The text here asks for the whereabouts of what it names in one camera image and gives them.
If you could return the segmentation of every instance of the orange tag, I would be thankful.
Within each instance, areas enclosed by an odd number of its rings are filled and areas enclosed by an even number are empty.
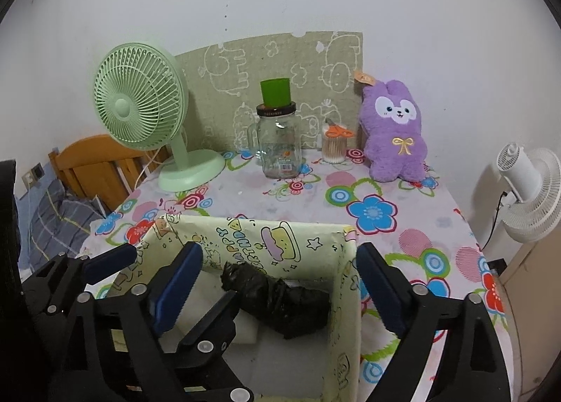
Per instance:
[[[367,83],[368,85],[374,85],[376,83],[376,79],[362,71],[354,72],[354,80],[360,83]]]

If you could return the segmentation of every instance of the stuffed animal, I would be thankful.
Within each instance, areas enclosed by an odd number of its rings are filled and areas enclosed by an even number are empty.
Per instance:
[[[358,120],[366,135],[364,155],[371,161],[370,176],[380,182],[398,177],[421,182],[427,148],[421,136],[421,111],[400,81],[383,83],[357,72],[365,83]]]

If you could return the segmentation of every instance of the glass jar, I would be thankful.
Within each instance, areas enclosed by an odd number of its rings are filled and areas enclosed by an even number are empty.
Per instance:
[[[270,179],[292,179],[302,167],[302,147],[294,101],[281,108],[257,106],[259,121],[248,127],[249,150]]]

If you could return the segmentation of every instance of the tablecloth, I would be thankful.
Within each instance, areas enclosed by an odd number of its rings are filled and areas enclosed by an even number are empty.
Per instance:
[[[354,225],[358,244],[373,242],[411,283],[425,284],[439,296],[481,295],[503,350],[512,393],[512,347],[494,278],[468,223],[431,167],[425,166],[422,182],[378,183],[369,177],[360,150],[347,151],[340,165],[324,162],[316,150],[305,150],[298,178],[271,180],[251,153],[223,156],[224,171],[188,192],[163,192],[158,172],[152,173],[94,229],[81,254],[97,255],[126,241],[137,245],[162,213]],[[89,289],[102,297],[113,279]],[[362,402],[380,380],[399,340],[384,328],[362,282],[359,287],[363,316],[358,401]],[[444,339],[443,332],[435,335],[415,401],[426,399]]]

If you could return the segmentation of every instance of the electric fan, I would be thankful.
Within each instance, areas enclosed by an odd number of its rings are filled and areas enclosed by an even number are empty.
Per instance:
[[[187,84],[175,58],[162,49],[130,42],[107,54],[95,76],[94,106],[116,141],[135,150],[170,144],[159,186],[169,192],[196,188],[218,176],[224,158],[213,150],[187,152],[181,134]]]
[[[561,218],[561,163],[548,149],[511,142],[496,165],[512,191],[501,201],[500,218],[508,235],[524,243],[545,237]]]

